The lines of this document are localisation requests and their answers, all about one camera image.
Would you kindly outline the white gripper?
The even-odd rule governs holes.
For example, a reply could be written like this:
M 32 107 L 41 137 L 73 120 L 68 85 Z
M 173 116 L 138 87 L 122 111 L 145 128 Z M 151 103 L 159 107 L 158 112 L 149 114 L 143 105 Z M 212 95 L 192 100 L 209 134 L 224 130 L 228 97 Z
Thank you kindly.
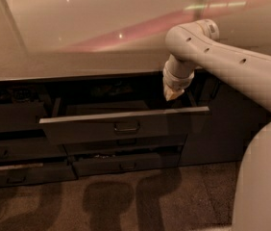
M 186 89 L 194 78 L 194 72 L 189 73 L 186 77 L 176 77 L 167 68 L 163 70 L 164 89 L 163 94 L 166 101 L 177 99 L 184 94 Z

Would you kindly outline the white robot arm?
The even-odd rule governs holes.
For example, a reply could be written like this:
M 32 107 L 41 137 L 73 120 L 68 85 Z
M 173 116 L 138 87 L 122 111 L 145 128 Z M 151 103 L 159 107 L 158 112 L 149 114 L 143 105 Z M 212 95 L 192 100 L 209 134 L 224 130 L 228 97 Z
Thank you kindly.
M 170 57 L 163 69 L 163 95 L 185 92 L 194 69 L 238 90 L 271 113 L 271 56 L 219 43 L 210 19 L 180 24 L 165 37 Z M 238 173 L 232 231 L 271 231 L 271 122 L 249 143 Z

